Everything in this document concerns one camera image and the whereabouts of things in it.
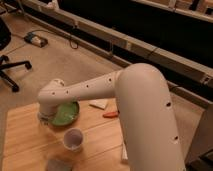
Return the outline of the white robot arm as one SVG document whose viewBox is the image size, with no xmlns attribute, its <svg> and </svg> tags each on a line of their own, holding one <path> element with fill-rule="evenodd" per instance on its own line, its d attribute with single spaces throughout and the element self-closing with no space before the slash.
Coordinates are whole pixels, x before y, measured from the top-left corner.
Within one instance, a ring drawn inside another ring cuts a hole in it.
<svg viewBox="0 0 213 171">
<path fill-rule="evenodd" d="M 130 171 L 186 171 L 168 84 L 145 63 L 75 85 L 54 79 L 38 93 L 38 117 L 48 122 L 64 102 L 116 100 Z"/>
</svg>

